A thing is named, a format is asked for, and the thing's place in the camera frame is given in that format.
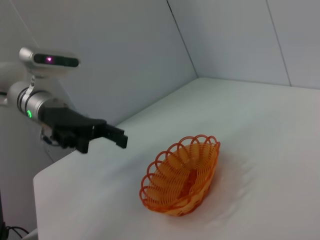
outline green light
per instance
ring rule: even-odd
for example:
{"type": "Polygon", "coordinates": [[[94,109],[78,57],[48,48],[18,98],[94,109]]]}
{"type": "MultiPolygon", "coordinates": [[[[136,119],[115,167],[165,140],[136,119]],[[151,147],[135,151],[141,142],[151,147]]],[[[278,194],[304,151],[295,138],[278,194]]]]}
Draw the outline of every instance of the green light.
{"type": "Polygon", "coordinates": [[[30,112],[30,110],[26,111],[26,113],[28,114],[29,118],[32,118],[32,113],[30,112]]]}

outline depth camera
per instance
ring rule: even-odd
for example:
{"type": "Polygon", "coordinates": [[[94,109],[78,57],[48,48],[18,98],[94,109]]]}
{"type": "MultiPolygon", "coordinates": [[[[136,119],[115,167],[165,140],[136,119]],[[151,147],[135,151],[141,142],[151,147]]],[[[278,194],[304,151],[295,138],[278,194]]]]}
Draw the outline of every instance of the depth camera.
{"type": "Polygon", "coordinates": [[[21,48],[19,58],[28,72],[36,77],[57,77],[75,70],[80,65],[79,58],[71,52],[53,51],[42,48],[21,48]]]}

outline plastic basket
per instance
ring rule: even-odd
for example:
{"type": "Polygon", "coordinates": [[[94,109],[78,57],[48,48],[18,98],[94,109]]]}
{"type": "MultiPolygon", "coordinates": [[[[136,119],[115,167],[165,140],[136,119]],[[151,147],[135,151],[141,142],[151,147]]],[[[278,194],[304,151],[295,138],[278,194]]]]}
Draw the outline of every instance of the plastic basket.
{"type": "Polygon", "coordinates": [[[143,205],[172,216],[193,212],[208,193],[219,148],[220,142],[214,136],[197,135],[186,136],[160,152],[141,181],[139,196],[143,205]]]}

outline white surface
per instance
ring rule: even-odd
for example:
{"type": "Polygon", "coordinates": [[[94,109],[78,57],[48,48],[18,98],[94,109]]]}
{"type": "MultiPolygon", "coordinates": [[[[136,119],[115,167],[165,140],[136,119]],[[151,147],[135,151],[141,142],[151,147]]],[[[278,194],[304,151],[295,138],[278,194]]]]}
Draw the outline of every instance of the white surface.
{"type": "Polygon", "coordinates": [[[169,0],[200,77],[289,85],[264,0],[169,0]]]}
{"type": "Polygon", "coordinates": [[[320,1],[268,1],[292,85],[320,89],[320,1]]]}
{"type": "Polygon", "coordinates": [[[77,110],[118,123],[196,78],[165,0],[12,0],[41,47],[73,51],[77,110]]]}
{"type": "Polygon", "coordinates": [[[40,240],[316,240],[320,237],[320,91],[194,80],[34,178],[40,240]],[[192,214],[151,212],[140,182],[182,137],[221,141],[214,185],[192,214]]]}
{"type": "MultiPolygon", "coordinates": [[[[23,46],[35,46],[9,0],[0,0],[0,62],[17,62],[23,46]]],[[[44,88],[70,103],[58,81],[44,88]]],[[[39,141],[39,127],[18,111],[0,108],[0,189],[4,220],[31,231],[37,227],[34,176],[49,166],[39,141]]]]}
{"type": "Polygon", "coordinates": [[[36,228],[32,232],[30,232],[27,236],[25,236],[22,240],[38,240],[38,229],[36,228]]]}

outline basket rim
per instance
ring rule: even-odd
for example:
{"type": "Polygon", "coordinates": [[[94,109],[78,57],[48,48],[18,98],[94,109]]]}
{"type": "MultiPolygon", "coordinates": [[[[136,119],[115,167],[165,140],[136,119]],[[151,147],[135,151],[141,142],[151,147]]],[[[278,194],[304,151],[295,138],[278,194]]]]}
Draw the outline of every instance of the basket rim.
{"type": "Polygon", "coordinates": [[[141,181],[141,189],[139,191],[139,197],[140,197],[140,200],[142,201],[142,204],[152,210],[152,211],[156,211],[156,212],[159,212],[159,213],[165,213],[167,211],[170,211],[170,210],[175,210],[175,209],[179,209],[181,208],[181,206],[176,206],[177,204],[180,204],[181,202],[185,201],[185,200],[188,200],[186,204],[189,204],[191,202],[191,199],[192,197],[194,197],[195,195],[198,195],[204,188],[204,186],[208,183],[209,180],[212,179],[213,177],[213,174],[215,172],[215,169],[216,169],[216,166],[217,166],[217,163],[218,163],[218,156],[219,156],[219,151],[220,151],[220,145],[221,143],[219,141],[217,141],[217,139],[214,137],[214,136],[206,136],[206,135],[203,135],[203,134],[200,134],[200,135],[197,135],[195,137],[192,137],[192,136],[186,136],[184,138],[182,138],[179,142],[177,143],[174,143],[172,144],[168,149],[167,151],[162,151],[160,152],[155,161],[153,161],[147,168],[147,174],[142,178],[142,181],[141,181]],[[192,192],[191,194],[187,195],[187,196],[184,196],[182,198],[179,198],[177,199],[175,202],[173,202],[170,206],[167,206],[167,207],[154,207],[154,206],[150,206],[149,204],[146,203],[146,200],[147,200],[147,197],[148,195],[146,194],[145,192],[145,189],[148,189],[149,188],[149,185],[146,185],[144,186],[144,181],[148,178],[149,181],[151,182],[151,176],[154,176],[155,173],[149,173],[149,170],[151,168],[152,165],[155,165],[156,169],[158,170],[158,164],[161,164],[163,163],[164,161],[160,161],[158,160],[158,158],[162,155],[162,154],[165,154],[165,159],[167,159],[168,157],[168,154],[173,154],[170,150],[177,146],[177,151],[179,150],[179,147],[182,147],[182,148],[185,148],[185,146],[182,144],[182,142],[186,139],[192,139],[190,145],[192,145],[194,142],[197,142],[198,144],[200,144],[200,142],[198,141],[198,138],[206,138],[206,140],[204,142],[201,142],[203,144],[206,144],[207,142],[209,142],[208,144],[212,145],[213,142],[210,141],[210,139],[213,139],[214,140],[214,145],[213,147],[216,148],[216,156],[215,156],[215,159],[213,161],[213,164],[212,164],[212,167],[210,169],[210,172],[207,176],[207,178],[205,179],[205,181],[203,181],[203,183],[194,191],[192,192]]]}

